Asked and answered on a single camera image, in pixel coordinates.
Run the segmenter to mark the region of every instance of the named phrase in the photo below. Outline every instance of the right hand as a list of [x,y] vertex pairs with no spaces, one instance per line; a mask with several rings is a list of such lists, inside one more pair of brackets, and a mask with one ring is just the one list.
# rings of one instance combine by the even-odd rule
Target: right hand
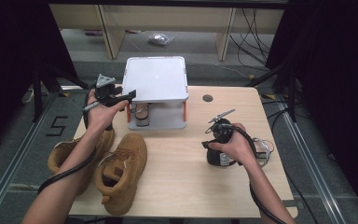
[[[240,123],[233,123],[232,125],[245,131],[245,127]],[[209,144],[209,147],[215,150],[223,151],[232,160],[239,161],[242,164],[249,161],[255,161],[255,155],[249,145],[249,142],[237,131],[234,131],[227,143],[221,144],[213,142]]]

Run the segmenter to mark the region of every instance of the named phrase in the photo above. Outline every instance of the brown shoe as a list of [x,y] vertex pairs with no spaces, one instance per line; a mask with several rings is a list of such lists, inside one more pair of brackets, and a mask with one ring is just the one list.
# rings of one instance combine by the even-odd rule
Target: brown shoe
[[[66,160],[66,158],[68,158],[69,154],[71,154],[72,150],[75,148],[80,139],[81,137],[65,142],[60,142],[51,150],[51,153],[48,156],[48,168],[53,174],[57,174],[61,165]],[[86,173],[80,183],[76,195],[82,194],[87,189],[92,178],[92,174],[94,173],[95,167],[98,165],[98,162],[102,159],[103,155],[110,150],[114,140],[114,129],[112,129],[111,131],[103,132],[100,140],[97,143],[97,146],[95,147],[96,153],[94,158],[86,167],[84,167],[84,169],[86,169]]]
[[103,156],[94,180],[108,213],[120,216],[130,210],[146,161],[146,143],[137,133],[125,135],[114,152]]

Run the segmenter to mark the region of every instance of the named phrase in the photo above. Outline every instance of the hand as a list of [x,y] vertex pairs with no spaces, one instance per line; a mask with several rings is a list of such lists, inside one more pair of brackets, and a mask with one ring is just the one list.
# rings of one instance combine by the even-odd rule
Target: hand
[[[245,130],[240,123],[233,123],[235,127]],[[255,155],[249,145],[249,142],[237,131],[234,131],[230,140],[225,143],[213,142],[209,144],[209,147],[215,150],[220,150],[226,153],[232,160],[239,161],[245,164],[247,161],[255,161]]]
[[[92,104],[93,102],[97,101],[95,98],[95,90],[91,90],[89,92],[89,100],[88,104]],[[109,125],[112,124],[112,120],[115,117],[115,114],[123,109],[129,102],[128,101],[121,101],[116,105],[111,107],[107,107],[104,105],[97,105],[93,107],[89,111],[89,127],[88,129],[96,129],[99,131],[104,130]]]

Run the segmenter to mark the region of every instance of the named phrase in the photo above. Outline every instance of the shoe tongue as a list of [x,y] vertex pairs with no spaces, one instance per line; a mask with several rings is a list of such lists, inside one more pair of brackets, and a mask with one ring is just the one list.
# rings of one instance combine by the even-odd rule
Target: shoe tongue
[[124,173],[124,161],[121,160],[113,160],[108,161],[103,169],[103,175],[119,181],[120,178],[123,176]]

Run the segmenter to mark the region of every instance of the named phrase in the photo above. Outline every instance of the table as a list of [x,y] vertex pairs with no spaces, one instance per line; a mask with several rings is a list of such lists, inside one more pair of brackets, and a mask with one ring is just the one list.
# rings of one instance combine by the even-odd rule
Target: table
[[[117,113],[113,126],[117,148],[126,133],[139,133],[145,138],[148,158],[138,182],[138,190],[128,217],[259,217],[249,192],[249,179],[242,166],[215,167],[206,161],[202,141],[212,140],[209,119],[235,108],[227,119],[241,122],[252,137],[269,140],[275,146],[269,124],[254,88],[189,86],[187,123],[183,130],[130,131],[126,113]],[[202,96],[213,97],[210,103]],[[75,138],[85,132],[80,121]],[[264,167],[281,199],[293,201],[278,150]],[[70,215],[110,216],[101,204],[102,194],[93,182],[72,206]],[[297,215],[296,207],[288,207]]]

